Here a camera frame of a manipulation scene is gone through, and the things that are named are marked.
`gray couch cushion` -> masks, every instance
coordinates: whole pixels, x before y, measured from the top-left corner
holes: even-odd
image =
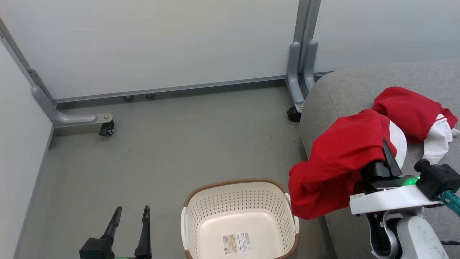
[[[313,141],[338,117],[371,108],[385,88],[400,86],[440,102],[460,117],[460,60],[366,66],[323,76],[307,96],[300,131],[307,155]],[[414,164],[422,158],[423,144],[408,146],[403,173],[415,175]],[[441,160],[460,172],[460,137],[449,144]],[[425,209],[441,240],[460,241],[460,219],[449,209]],[[339,259],[369,259],[369,229],[364,217],[354,217],[349,208],[326,215],[329,232]],[[451,259],[460,259],[460,246],[444,246]]]

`green light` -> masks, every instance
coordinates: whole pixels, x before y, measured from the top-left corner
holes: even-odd
[[[415,185],[415,183],[416,183],[417,180],[419,180],[419,179],[420,179],[420,177],[411,177],[411,178],[407,179],[407,180],[404,182],[403,186],[406,186],[406,185]]]

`basket label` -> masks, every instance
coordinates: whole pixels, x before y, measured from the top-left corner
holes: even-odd
[[[235,254],[252,251],[249,232],[225,235],[222,237],[222,239],[224,240],[225,254]]]

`caster wheel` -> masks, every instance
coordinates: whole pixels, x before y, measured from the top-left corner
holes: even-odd
[[[301,113],[297,112],[297,109],[295,106],[291,107],[287,112],[287,117],[289,118],[290,121],[293,122],[299,122],[300,121],[300,116],[302,115]]]
[[[112,136],[115,132],[114,121],[103,123],[99,136]]]

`white plastic basket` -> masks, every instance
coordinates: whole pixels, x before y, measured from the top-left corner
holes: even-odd
[[[292,215],[290,202],[286,189],[270,179],[218,182],[194,190],[180,222],[187,258],[288,258],[299,243],[299,218]]]

